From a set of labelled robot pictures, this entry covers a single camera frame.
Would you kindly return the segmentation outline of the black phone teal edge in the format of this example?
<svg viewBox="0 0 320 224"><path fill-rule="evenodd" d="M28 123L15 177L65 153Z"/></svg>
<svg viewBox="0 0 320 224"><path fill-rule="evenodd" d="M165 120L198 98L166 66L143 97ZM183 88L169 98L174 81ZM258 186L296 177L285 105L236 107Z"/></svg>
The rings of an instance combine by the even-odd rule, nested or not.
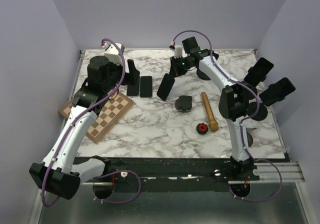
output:
<svg viewBox="0 0 320 224"><path fill-rule="evenodd" d="M151 98L153 96L152 76L140 77L140 97Z"/></svg>

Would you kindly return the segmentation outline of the dark phone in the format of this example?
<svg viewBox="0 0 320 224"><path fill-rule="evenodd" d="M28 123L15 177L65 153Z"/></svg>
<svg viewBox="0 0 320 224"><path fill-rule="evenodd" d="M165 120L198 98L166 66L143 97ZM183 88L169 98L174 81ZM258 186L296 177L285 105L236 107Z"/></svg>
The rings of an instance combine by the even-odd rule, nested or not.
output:
<svg viewBox="0 0 320 224"><path fill-rule="evenodd" d="M166 73L163 76L163 79L160 83L160 86L157 90L157 96L162 100L162 101L166 101L173 86L175 83L175 79L170 77L170 75L168 73Z"/></svg>

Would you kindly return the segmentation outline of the black round-base clamp stand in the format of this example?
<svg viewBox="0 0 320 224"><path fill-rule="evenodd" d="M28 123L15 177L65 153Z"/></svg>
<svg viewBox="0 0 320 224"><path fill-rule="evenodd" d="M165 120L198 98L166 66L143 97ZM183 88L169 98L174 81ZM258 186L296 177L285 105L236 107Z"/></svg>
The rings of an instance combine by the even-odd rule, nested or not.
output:
<svg viewBox="0 0 320 224"><path fill-rule="evenodd" d="M201 80L204 80L204 81L209 81L209 80L210 80L210 77L208 77L208 76L207 76L204 72L202 72L200 69L197 69L196 75L197 75Z"/></svg>

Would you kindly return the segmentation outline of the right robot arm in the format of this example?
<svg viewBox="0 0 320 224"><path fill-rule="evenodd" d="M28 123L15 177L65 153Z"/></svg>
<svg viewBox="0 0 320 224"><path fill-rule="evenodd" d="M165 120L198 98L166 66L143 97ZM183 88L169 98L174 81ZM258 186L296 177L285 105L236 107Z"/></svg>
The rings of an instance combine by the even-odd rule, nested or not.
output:
<svg viewBox="0 0 320 224"><path fill-rule="evenodd" d="M258 94L254 88L245 81L233 78L220 64L217 63L219 55L212 46L209 49L201 49L195 37L189 37L182 41L182 45L173 40L169 46L174 50L174 56L170 58L169 76L176 78L187 73L195 67L198 71L213 81L220 91L218 110L226 120L231 140L230 175L241 180L248 174L247 166L254 162L249 152L247 139L247 127L244 123L251 117L247 114L249 100L256 99L259 104Z"/></svg>

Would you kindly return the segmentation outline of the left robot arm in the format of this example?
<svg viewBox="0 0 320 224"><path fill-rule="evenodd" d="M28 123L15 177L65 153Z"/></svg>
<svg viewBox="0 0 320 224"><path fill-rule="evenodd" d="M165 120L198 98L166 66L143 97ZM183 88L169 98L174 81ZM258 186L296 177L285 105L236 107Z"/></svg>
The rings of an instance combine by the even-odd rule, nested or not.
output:
<svg viewBox="0 0 320 224"><path fill-rule="evenodd" d="M94 155L87 161L74 164L77 150L87 131L96 121L103 106L121 85L134 85L140 72L132 59L125 65L117 65L104 55L90 59L87 78L74 96L68 120L51 151L41 163L32 163L29 168L36 186L70 200L80 185L93 178L104 182L110 178L110 160Z"/></svg>

